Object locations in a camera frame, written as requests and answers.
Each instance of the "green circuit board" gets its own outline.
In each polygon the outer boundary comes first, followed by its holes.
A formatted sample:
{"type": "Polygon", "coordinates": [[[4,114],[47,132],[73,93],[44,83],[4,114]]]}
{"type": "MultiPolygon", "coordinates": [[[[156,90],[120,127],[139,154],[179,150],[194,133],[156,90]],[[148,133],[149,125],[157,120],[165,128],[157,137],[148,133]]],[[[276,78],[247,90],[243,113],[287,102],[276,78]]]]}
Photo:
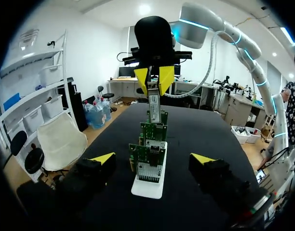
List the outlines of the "green circuit board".
{"type": "Polygon", "coordinates": [[[152,124],[149,120],[140,123],[142,133],[138,144],[129,144],[130,163],[140,180],[159,182],[165,156],[168,113],[161,111],[161,123],[152,124]]]}

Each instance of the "stool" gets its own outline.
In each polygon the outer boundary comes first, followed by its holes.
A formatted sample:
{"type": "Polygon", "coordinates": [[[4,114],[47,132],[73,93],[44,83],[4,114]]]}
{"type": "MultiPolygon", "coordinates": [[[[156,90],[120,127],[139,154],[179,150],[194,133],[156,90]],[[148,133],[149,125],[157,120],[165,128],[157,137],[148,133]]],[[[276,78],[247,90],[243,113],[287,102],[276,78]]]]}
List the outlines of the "stool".
{"type": "MultiPolygon", "coordinates": [[[[102,94],[101,92],[104,90],[103,86],[98,86],[98,92],[101,95],[101,97],[103,97],[104,99],[109,100],[110,98],[114,97],[113,93],[106,93],[106,94],[102,94]]],[[[115,112],[117,110],[116,107],[110,107],[111,108],[111,112],[115,112]]]]}
{"type": "Polygon", "coordinates": [[[42,170],[41,166],[45,159],[45,155],[40,148],[35,148],[27,154],[26,160],[24,161],[24,167],[29,174],[36,173],[39,169],[42,170]]]}
{"type": "MultiPolygon", "coordinates": [[[[8,157],[5,165],[9,161],[10,157],[17,156],[21,149],[23,148],[24,144],[27,141],[27,134],[24,131],[19,131],[11,141],[11,155],[8,157]]],[[[54,183],[54,180],[46,173],[45,169],[42,168],[43,161],[45,159],[45,155],[40,148],[36,148],[34,144],[31,145],[32,151],[27,154],[27,157],[24,162],[24,167],[29,174],[34,174],[38,170],[41,170],[46,177],[49,177],[50,180],[54,183]]]]}

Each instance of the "person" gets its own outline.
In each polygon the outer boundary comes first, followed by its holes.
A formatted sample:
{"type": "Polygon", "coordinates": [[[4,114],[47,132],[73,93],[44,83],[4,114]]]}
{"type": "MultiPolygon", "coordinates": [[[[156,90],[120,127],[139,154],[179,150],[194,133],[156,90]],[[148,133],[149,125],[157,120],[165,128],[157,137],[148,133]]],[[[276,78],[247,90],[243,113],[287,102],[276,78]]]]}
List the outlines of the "person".
{"type": "MultiPolygon", "coordinates": [[[[286,110],[286,120],[288,127],[288,142],[289,148],[295,147],[295,81],[288,82],[287,85],[281,92],[282,99],[284,102],[288,102],[286,110]]],[[[268,160],[270,160],[274,153],[274,139],[266,149],[266,158],[262,161],[261,166],[263,166],[268,160]]]]}

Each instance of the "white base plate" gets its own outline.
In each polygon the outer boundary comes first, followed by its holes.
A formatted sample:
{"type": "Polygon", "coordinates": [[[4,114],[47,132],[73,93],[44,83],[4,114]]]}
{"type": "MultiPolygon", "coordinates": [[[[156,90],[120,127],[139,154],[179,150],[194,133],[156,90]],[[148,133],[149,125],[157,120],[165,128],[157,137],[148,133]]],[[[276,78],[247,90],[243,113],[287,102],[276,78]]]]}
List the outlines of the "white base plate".
{"type": "Polygon", "coordinates": [[[166,170],[166,159],[167,159],[167,147],[168,143],[165,144],[165,157],[163,159],[162,169],[161,169],[161,178],[159,183],[148,182],[144,180],[137,179],[137,175],[134,179],[134,184],[132,187],[132,194],[136,196],[148,197],[153,199],[161,199],[163,182],[165,178],[166,170]]]}

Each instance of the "black table surface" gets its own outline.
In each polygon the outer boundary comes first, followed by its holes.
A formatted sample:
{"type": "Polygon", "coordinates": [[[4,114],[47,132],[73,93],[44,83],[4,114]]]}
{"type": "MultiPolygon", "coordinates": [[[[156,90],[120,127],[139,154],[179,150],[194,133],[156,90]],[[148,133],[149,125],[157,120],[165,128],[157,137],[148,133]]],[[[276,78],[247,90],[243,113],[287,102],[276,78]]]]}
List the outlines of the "black table surface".
{"type": "Polygon", "coordinates": [[[253,169],[230,126],[214,112],[162,106],[168,115],[167,162],[162,198],[132,195],[129,143],[138,143],[148,104],[131,105],[89,146],[81,158],[116,153],[117,169],[105,189],[81,212],[101,230],[221,230],[228,216],[203,194],[188,170],[189,154],[223,159],[233,174],[258,187],[253,169]]]}

